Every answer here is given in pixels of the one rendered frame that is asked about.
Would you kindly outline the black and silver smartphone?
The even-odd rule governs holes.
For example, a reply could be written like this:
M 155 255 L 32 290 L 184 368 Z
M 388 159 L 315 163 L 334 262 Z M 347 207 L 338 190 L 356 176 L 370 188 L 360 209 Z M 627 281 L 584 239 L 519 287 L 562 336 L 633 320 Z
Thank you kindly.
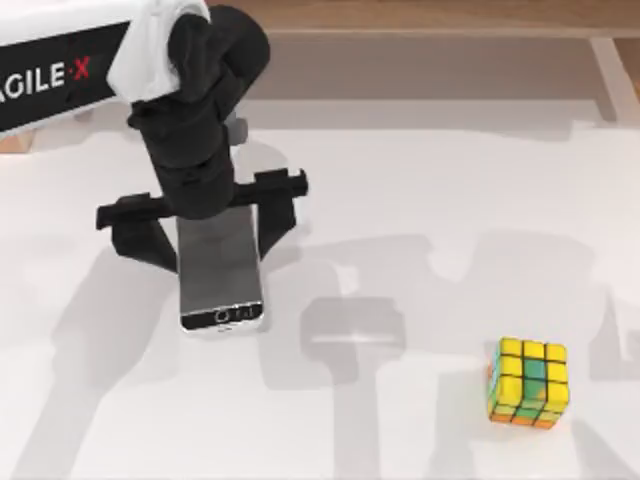
M 252 208 L 179 218 L 176 226 L 182 327 L 196 333 L 258 329 L 264 298 Z

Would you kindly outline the pale grey rounded box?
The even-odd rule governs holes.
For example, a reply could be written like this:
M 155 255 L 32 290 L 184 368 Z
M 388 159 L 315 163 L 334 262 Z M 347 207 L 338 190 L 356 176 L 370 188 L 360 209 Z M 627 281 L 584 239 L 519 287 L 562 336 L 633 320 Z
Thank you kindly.
M 249 136 L 248 122 L 245 118 L 233 117 L 228 118 L 225 122 L 228 141 L 231 146 L 239 146 L 244 144 Z

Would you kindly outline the colourful puzzle cube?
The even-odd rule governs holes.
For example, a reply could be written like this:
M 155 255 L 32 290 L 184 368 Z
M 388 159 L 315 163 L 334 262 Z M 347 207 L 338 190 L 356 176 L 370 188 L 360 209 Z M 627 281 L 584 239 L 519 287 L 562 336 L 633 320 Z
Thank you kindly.
M 487 367 L 487 416 L 501 424 L 549 430 L 570 401 L 566 347 L 502 337 Z

